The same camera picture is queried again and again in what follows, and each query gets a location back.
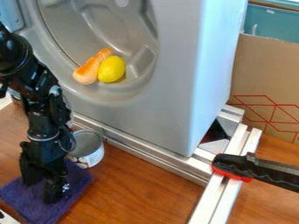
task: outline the black clamp handle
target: black clamp handle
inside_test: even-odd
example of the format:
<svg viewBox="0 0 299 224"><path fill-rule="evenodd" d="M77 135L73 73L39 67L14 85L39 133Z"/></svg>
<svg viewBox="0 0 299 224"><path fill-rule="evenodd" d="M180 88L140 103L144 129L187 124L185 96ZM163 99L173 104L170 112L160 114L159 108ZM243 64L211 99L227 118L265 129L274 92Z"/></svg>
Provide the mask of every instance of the black clamp handle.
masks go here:
<svg viewBox="0 0 299 224"><path fill-rule="evenodd" d="M258 159L253 153L246 156L218 154L212 161L215 173L249 182L252 179L299 193L299 167Z"/></svg>

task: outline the screw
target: screw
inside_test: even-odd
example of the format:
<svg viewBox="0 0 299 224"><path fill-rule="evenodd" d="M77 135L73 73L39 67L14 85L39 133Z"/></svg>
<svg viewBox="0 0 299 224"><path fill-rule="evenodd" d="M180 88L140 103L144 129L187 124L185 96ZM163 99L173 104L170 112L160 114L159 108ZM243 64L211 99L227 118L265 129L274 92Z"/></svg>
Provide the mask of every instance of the screw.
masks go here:
<svg viewBox="0 0 299 224"><path fill-rule="evenodd" d="M12 50L12 48L15 46L15 43L13 43L12 40L9 40L9 41L7 41L6 45L7 45L8 49Z"/></svg>

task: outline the cardboard box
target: cardboard box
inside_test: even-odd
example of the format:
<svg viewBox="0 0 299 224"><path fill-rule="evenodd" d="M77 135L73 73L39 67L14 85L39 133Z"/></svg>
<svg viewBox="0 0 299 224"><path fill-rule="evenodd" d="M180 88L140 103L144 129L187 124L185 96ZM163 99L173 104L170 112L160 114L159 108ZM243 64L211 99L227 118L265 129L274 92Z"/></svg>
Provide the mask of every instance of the cardboard box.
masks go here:
<svg viewBox="0 0 299 224"><path fill-rule="evenodd" d="M299 44L240 35L229 104L244 123L299 144Z"/></svg>

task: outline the plastic fruit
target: plastic fruit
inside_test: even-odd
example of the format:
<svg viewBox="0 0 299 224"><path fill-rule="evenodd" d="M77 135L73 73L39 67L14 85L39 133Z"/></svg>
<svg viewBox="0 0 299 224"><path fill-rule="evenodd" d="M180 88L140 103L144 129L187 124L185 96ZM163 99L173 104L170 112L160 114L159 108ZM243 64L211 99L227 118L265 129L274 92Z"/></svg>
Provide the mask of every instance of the plastic fruit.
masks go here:
<svg viewBox="0 0 299 224"><path fill-rule="evenodd" d="M94 57L90 58L84 66L78 67L73 72L73 78L84 85L89 85L97 80L99 66L103 60L113 54L109 48L100 50Z"/></svg>
<svg viewBox="0 0 299 224"><path fill-rule="evenodd" d="M100 64L98 79L102 82L118 81L125 73L126 65L122 58L110 56Z"/></svg>

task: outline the wooden table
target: wooden table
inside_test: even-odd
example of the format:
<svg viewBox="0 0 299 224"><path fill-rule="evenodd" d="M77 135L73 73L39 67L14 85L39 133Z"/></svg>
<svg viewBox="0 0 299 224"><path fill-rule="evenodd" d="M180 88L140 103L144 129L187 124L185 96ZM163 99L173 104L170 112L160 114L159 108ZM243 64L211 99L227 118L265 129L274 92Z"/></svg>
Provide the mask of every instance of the wooden table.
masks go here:
<svg viewBox="0 0 299 224"><path fill-rule="evenodd" d="M0 186L19 175L27 121L19 106L0 110ZM299 147L264 135L258 157L299 165ZM203 188L106 145L95 178L60 223L186 223ZM259 181L244 184L229 223L297 223L299 194ZM21 220L11 208L0 208Z"/></svg>

